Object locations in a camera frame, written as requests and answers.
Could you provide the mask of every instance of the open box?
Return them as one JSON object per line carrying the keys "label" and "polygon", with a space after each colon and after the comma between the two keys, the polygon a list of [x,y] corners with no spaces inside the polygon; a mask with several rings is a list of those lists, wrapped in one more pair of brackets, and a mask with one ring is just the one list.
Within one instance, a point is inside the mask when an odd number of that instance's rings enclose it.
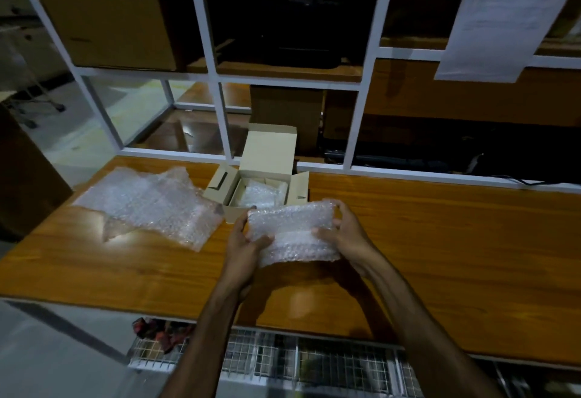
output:
{"label": "open box", "polygon": [[296,128],[276,124],[250,124],[238,169],[221,164],[204,191],[204,197],[219,202],[228,224],[246,210],[237,203],[251,181],[278,188],[288,184],[284,205],[305,204],[309,198],[309,172],[292,174]]}

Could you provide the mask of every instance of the wooden desk surface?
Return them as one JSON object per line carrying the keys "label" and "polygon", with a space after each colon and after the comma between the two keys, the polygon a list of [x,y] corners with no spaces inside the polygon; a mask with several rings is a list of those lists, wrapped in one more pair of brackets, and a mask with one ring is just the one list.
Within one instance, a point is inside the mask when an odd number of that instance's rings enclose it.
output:
{"label": "wooden desk surface", "polygon": [[[159,173],[185,165],[115,158]],[[466,351],[581,364],[581,196],[311,174],[311,199],[339,197]],[[195,319],[222,267],[230,226],[200,253],[135,231],[102,242],[102,216],[60,207],[0,261],[0,296]],[[367,285],[339,263],[258,272],[238,323],[389,340]]]}

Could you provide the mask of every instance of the plastic packaging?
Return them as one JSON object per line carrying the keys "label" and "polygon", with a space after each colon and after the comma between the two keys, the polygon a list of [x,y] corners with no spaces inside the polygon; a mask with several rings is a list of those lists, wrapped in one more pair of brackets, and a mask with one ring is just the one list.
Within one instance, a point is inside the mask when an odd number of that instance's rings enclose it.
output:
{"label": "plastic packaging", "polygon": [[288,184],[286,182],[281,182],[276,188],[250,180],[236,205],[237,207],[256,206],[257,209],[279,207],[285,204],[287,190]]}
{"label": "plastic packaging", "polygon": [[73,205],[158,231],[196,251],[222,222],[220,205],[202,197],[202,190],[192,184],[184,167],[161,174],[116,167]]}
{"label": "plastic packaging", "polygon": [[331,228],[335,205],[329,201],[257,209],[248,213],[249,238],[274,234],[272,244],[261,252],[258,265],[276,262],[337,260],[340,255],[330,244],[313,236],[314,227]]}

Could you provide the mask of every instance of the box flap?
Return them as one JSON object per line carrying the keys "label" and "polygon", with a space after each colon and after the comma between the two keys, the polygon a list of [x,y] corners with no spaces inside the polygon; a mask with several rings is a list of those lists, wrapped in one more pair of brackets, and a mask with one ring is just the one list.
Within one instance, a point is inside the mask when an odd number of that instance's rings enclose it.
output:
{"label": "box flap", "polygon": [[290,177],[287,205],[301,205],[309,201],[309,172],[304,171]]}
{"label": "box flap", "polygon": [[236,189],[239,177],[237,169],[226,163],[221,164],[206,187],[203,196],[211,201],[228,204],[234,189]]}
{"label": "box flap", "polygon": [[296,128],[277,124],[250,124],[240,161],[243,176],[289,181],[292,175]]}

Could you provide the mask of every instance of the paper sheet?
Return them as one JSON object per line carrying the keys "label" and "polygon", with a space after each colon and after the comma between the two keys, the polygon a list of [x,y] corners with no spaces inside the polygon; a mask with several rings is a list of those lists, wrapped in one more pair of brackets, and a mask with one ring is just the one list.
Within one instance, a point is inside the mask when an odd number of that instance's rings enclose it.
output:
{"label": "paper sheet", "polygon": [[566,0],[462,0],[436,80],[514,83]]}

